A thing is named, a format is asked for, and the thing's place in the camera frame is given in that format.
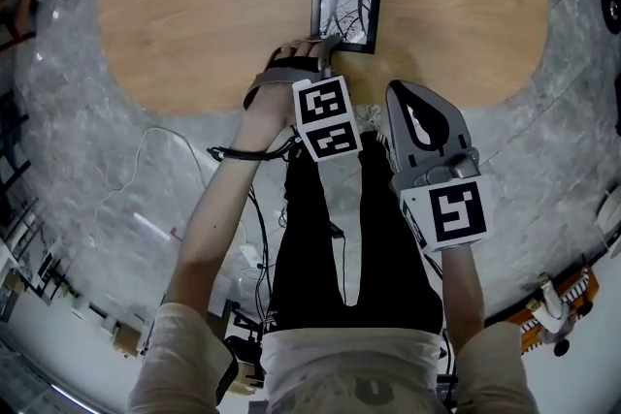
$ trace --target picture frame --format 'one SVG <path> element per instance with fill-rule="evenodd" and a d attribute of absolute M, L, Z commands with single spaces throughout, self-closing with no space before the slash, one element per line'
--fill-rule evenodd
<path fill-rule="evenodd" d="M 310 35 L 321 38 L 334 34 L 341 35 L 345 41 L 339 44 L 336 50 L 375 53 L 380 0 L 343 0 L 341 4 L 338 1 L 312 0 Z M 351 6 L 352 9 L 346 13 L 338 13 L 339 9 L 345 10 L 347 6 Z M 362 39 L 364 42 L 348 41 L 349 38 Z"/>

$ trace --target gray sleeve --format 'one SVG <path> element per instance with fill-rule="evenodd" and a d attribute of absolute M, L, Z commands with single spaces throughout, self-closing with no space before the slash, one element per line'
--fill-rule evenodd
<path fill-rule="evenodd" d="M 215 389 L 232 356 L 198 312 L 179 303 L 157 311 L 127 412 L 216 413 Z"/>
<path fill-rule="evenodd" d="M 534 414 L 518 326 L 498 323 L 472 338 L 457 356 L 458 414 Z"/>

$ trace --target photo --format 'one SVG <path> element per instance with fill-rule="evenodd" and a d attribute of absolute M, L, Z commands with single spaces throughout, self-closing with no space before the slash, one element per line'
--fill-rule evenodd
<path fill-rule="evenodd" d="M 372 0 L 321 0 L 319 33 L 341 35 L 346 44 L 365 45 Z"/>

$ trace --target marble floor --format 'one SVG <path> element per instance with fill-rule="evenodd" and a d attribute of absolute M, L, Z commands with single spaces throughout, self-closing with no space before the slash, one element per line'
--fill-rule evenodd
<path fill-rule="evenodd" d="M 14 75 L 30 114 L 23 149 L 33 166 L 26 180 L 48 204 L 49 223 L 73 258 L 69 280 L 104 309 L 150 314 L 179 242 L 158 236 L 135 213 L 165 234 L 182 235 L 202 189 L 196 163 L 183 140 L 149 131 L 136 180 L 107 196 L 132 177 L 139 142 L 152 126 L 186 137 L 209 180 L 214 164 L 205 148 L 228 143 L 239 115 L 170 117 L 134 105 L 108 71 L 96 1 L 42 0 L 37 38 L 2 56 L 0 75 Z M 496 233 L 474 246 L 487 314 L 523 298 L 540 272 L 555 274 L 601 247 L 595 211 L 621 173 L 612 85 L 621 71 L 620 40 L 606 30 L 600 0 L 549 0 L 545 54 L 530 84 L 496 108 L 464 111 L 495 193 Z M 273 256 L 282 236 L 284 171 L 282 162 L 263 164 L 255 182 Z M 360 271 L 359 165 L 349 157 L 322 163 L 321 172 L 332 219 L 346 233 L 351 302 Z M 261 240 L 251 206 L 243 221 L 216 299 L 239 298 L 252 312 L 255 271 L 239 248 Z M 312 254 L 300 257 L 312 262 Z M 341 257 L 337 241 L 338 265 Z"/>

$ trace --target black picture frame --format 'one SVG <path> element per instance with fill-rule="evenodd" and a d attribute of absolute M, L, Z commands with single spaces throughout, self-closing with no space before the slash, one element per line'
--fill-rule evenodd
<path fill-rule="evenodd" d="M 366 44 L 348 44 L 341 43 L 336 50 L 358 53 L 376 53 L 377 24 L 379 22 L 379 1 L 371 0 L 369 11 L 369 26 Z M 312 8 L 310 15 L 310 35 L 312 37 L 320 36 L 321 23 L 321 0 L 312 0 Z"/>

